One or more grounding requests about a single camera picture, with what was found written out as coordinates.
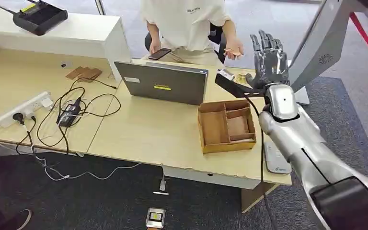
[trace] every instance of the smartphone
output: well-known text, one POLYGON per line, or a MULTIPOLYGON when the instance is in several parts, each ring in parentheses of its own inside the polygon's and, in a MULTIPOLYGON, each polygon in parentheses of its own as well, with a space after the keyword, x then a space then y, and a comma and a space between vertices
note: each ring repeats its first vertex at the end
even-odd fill
POLYGON ((149 56, 149 59, 150 60, 159 60, 160 58, 162 58, 164 55, 168 54, 171 52, 171 49, 167 49, 167 48, 163 48, 163 49, 160 49, 159 51, 157 51, 156 53, 154 54, 151 54, 149 56))

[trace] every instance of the white t-shirt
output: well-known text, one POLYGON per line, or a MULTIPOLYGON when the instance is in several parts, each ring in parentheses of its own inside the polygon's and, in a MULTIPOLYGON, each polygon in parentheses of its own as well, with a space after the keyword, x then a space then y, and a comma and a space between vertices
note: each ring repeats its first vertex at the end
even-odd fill
POLYGON ((230 19, 224 0, 141 0, 140 14, 157 25, 163 47, 190 51, 211 46, 210 23, 223 26, 230 19))

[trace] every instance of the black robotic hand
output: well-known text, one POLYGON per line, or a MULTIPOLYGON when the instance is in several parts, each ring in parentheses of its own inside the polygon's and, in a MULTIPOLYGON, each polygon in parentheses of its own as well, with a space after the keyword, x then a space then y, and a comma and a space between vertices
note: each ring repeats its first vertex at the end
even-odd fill
POLYGON ((265 91, 265 86, 271 83, 286 84, 288 80, 287 54, 283 51, 280 40, 271 34, 259 31, 262 41, 260 45, 256 35, 250 35, 254 49, 254 66, 256 76, 246 78, 255 91, 265 91))

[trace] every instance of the carpet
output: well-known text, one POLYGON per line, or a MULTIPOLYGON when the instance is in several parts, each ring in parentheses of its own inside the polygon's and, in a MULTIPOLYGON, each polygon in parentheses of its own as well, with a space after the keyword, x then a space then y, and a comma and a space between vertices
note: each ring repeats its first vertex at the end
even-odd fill
MULTIPOLYGON (((319 125, 327 146, 342 160, 368 175, 368 138, 340 79, 318 77, 307 87, 311 105, 305 107, 319 125)), ((86 170, 106 176, 120 165, 133 163, 94 156, 83 159, 48 153, 50 164, 63 173, 86 170)), ((241 213, 239 188, 167 179, 169 196, 155 195, 160 167, 140 165, 121 169, 106 181, 91 176, 51 181, 29 157, 3 157, 7 170, 0 175, 0 209, 5 216, 30 208, 34 216, 26 230, 139 230, 145 229, 149 207, 167 210, 166 230, 270 229, 263 202, 241 213)), ((280 186, 268 196, 280 230, 318 229, 309 217, 299 180, 280 186)))

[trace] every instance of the box compartment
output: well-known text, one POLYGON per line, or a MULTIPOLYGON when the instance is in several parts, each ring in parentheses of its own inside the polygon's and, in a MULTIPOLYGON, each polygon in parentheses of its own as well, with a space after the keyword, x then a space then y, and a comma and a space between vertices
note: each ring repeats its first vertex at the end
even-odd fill
POLYGON ((246 150, 256 143, 247 100, 202 103, 198 126, 203 153, 246 150))

